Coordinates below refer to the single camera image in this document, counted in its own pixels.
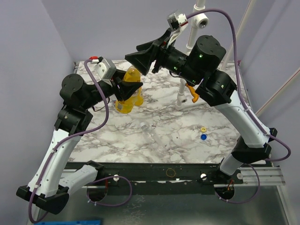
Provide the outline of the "yellow bottle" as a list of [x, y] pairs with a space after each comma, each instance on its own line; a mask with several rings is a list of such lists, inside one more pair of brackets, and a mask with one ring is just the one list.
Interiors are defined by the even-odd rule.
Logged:
[[137, 83], [141, 82], [141, 73], [134, 66], [130, 66], [126, 72], [117, 69], [113, 81], [121, 85], [115, 103], [118, 112], [130, 113], [134, 106], [143, 104], [142, 87], [137, 89]]
[[143, 90], [142, 87], [140, 87], [136, 96], [135, 106], [141, 106], [143, 102], [144, 102]]

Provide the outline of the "small clear bottle white cap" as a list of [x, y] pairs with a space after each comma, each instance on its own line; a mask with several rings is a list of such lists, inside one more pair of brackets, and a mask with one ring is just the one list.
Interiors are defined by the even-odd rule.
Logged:
[[167, 155], [167, 148], [163, 144], [154, 128], [146, 122], [141, 122], [140, 128], [142, 130], [142, 135], [144, 136], [144, 139], [148, 143], [149, 147], [151, 147], [151, 149], [155, 151], [158, 156], [164, 158]]

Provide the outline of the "blue bottle cap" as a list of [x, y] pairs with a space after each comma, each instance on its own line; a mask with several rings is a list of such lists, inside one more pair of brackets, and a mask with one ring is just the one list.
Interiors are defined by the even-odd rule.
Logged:
[[206, 139], [207, 139], [207, 135], [206, 135], [206, 134], [202, 134], [202, 135], [201, 135], [201, 139], [202, 139], [202, 140], [206, 140]]

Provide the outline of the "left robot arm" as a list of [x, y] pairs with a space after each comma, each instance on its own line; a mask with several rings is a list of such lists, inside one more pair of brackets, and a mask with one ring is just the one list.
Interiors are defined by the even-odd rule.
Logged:
[[59, 214], [74, 192], [88, 183], [103, 182], [103, 166], [93, 161], [65, 178], [61, 175], [70, 154], [87, 133], [93, 117], [89, 108], [112, 95], [118, 100], [127, 100], [142, 87], [142, 82], [124, 81], [124, 75], [125, 71], [117, 70], [110, 80], [96, 84], [87, 84], [79, 74], [69, 74], [63, 79], [60, 90], [63, 107], [58, 113], [50, 146], [32, 180], [18, 188], [18, 197], [46, 212]]

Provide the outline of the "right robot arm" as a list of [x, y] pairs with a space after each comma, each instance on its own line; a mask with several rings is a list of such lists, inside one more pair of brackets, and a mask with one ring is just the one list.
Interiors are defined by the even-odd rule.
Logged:
[[251, 164], [269, 158], [277, 130], [265, 126], [242, 102], [237, 84], [225, 72], [218, 70], [226, 50], [213, 37], [200, 36], [189, 55], [168, 46], [171, 30], [160, 38], [136, 47], [135, 53], [125, 55], [125, 60], [147, 75], [165, 68], [184, 79], [188, 85], [197, 85], [196, 94], [209, 106], [220, 111], [238, 130], [240, 137], [232, 152], [222, 160], [216, 171], [218, 182], [225, 184], [233, 178], [243, 164]]

